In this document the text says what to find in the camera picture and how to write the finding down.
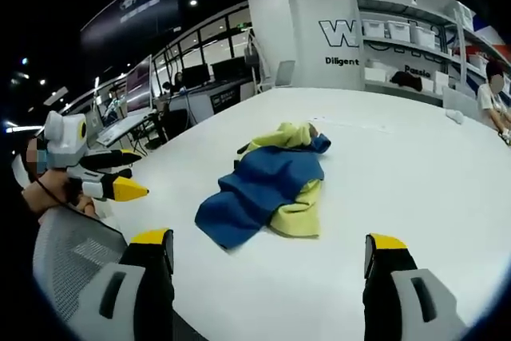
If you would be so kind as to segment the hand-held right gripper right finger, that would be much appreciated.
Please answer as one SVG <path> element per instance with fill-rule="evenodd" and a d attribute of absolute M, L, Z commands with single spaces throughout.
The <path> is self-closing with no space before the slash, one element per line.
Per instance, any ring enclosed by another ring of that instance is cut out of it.
<path fill-rule="evenodd" d="M 457 300 L 427 268 L 418 268 L 399 239 L 366 235 L 365 340 L 459 340 L 467 326 Z"/>

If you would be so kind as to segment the person's left hand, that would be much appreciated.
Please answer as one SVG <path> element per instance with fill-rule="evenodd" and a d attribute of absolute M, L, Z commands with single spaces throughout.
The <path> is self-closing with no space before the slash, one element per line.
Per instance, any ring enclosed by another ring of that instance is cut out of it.
<path fill-rule="evenodd" d="M 93 200 L 82 191 L 73 189 L 65 171 L 51 169 L 22 190 L 30 211 L 38 219 L 50 208 L 71 204 L 80 213 L 97 218 Z"/>

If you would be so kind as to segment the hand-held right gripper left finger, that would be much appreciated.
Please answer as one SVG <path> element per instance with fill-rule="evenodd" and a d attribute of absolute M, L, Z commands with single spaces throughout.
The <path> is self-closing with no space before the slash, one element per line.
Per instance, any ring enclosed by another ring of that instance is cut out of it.
<path fill-rule="evenodd" d="M 80 340 L 171 340 L 173 230 L 143 232 L 78 296 Z"/>

